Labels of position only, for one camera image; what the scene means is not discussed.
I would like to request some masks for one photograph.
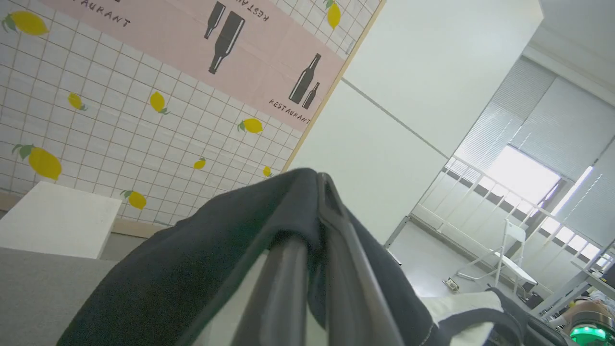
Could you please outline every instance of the window blind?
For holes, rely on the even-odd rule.
[[[575,182],[615,135],[615,108],[558,77],[511,145]]]
[[[538,64],[521,57],[493,95],[455,156],[486,171],[510,142],[524,120],[531,114],[556,75]],[[446,165],[472,182],[478,173],[461,164]]]
[[[557,213],[557,219],[600,245],[615,238],[615,145],[611,144],[600,156]]]

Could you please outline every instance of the wine bottle silhouette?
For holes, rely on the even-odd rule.
[[[209,67],[209,73],[216,74],[220,67],[220,63],[222,59],[227,57],[235,46],[235,42],[237,42],[237,38],[241,33],[241,29],[244,27],[245,19],[243,19],[240,15],[231,11],[229,13],[226,22],[224,22],[224,26],[220,31],[220,35],[216,40],[216,46],[214,48],[214,55],[212,60],[212,65]]]
[[[205,31],[205,39],[208,39],[212,34],[212,31],[218,26],[220,20],[222,19],[222,15],[224,14],[224,10],[226,10],[226,6],[222,5],[221,2],[217,1],[213,6],[212,13],[209,15],[209,20],[207,20],[207,31]]]
[[[299,79],[297,79],[297,83],[293,90],[290,92],[290,96],[288,99],[296,104],[301,102],[303,99],[303,95],[308,91],[309,84],[312,82],[312,78],[314,78],[314,70],[316,69],[316,65],[318,65],[318,61],[320,60],[320,54],[316,54],[312,62],[309,66],[301,72],[299,75]]]
[[[318,89],[318,86],[320,85],[319,82],[316,82],[316,86],[307,93],[307,97],[306,100],[303,102],[303,108],[308,109],[309,106],[312,104],[312,101],[314,101],[314,97],[316,97],[316,90]]]

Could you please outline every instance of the chair leg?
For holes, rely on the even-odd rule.
[[[517,287],[518,287],[518,283],[519,283],[519,276],[518,276],[518,275],[515,275],[515,282],[514,282],[515,289],[513,289],[513,290],[512,290],[512,296],[513,296],[513,297],[516,297],[516,296],[517,296]]]
[[[455,275],[457,275],[457,276],[458,276],[458,277],[460,277],[460,278],[464,278],[464,279],[468,279],[468,280],[476,281],[476,280],[480,280],[480,279],[482,279],[482,278],[484,278],[484,277],[486,277],[486,276],[488,276],[488,275],[493,274],[495,271],[493,271],[493,272],[491,272],[491,273],[488,273],[488,274],[485,274],[485,275],[483,275],[483,276],[479,276],[479,277],[476,277],[476,278],[475,278],[475,277],[473,277],[473,276],[469,276],[469,275],[467,275],[467,274],[461,273],[461,271],[462,271],[462,270],[464,270],[464,269],[465,269],[465,268],[467,268],[467,267],[470,267],[470,266],[475,265],[476,263],[478,263],[478,261],[481,261],[481,260],[483,260],[485,257],[488,257],[489,255],[492,255],[492,254],[494,254],[495,252],[500,251],[500,250],[501,250],[501,249],[492,250],[492,251],[491,251],[491,252],[489,252],[488,254],[485,254],[485,255],[483,255],[483,256],[481,256],[481,257],[479,257],[479,258],[477,258],[477,259],[475,259],[475,260],[471,261],[470,263],[466,264],[465,266],[463,266],[463,267],[459,268],[459,270],[457,270],[457,272],[455,273]]]
[[[502,259],[504,258],[504,245],[502,245],[502,248],[500,250],[500,258],[498,261],[498,268],[496,269],[497,273],[496,273],[496,284],[493,285],[494,288],[498,288],[498,283],[499,283],[499,275],[502,272]]]

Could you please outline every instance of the white tile wallpaper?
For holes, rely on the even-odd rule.
[[[357,16],[370,2],[377,4],[357,2]],[[308,5],[317,9],[301,6]],[[146,205],[125,200],[121,217],[175,223],[215,195],[265,179],[266,167],[278,174],[303,134],[37,0],[2,1],[0,15],[26,8],[50,32],[0,30],[2,190],[24,195],[41,180],[118,199],[132,190]],[[360,25],[358,18],[349,22]],[[155,92],[168,114],[151,105]],[[69,102],[71,93],[82,110]],[[261,132],[238,131],[252,118]],[[54,155],[58,180],[13,153],[17,144]],[[195,169],[200,157],[205,166]]]
[[[326,0],[270,1],[344,60],[380,3],[380,0],[336,0],[342,16],[334,30],[327,22]]]

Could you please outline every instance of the pink banner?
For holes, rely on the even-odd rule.
[[[269,0],[41,1],[298,130],[344,64]]]

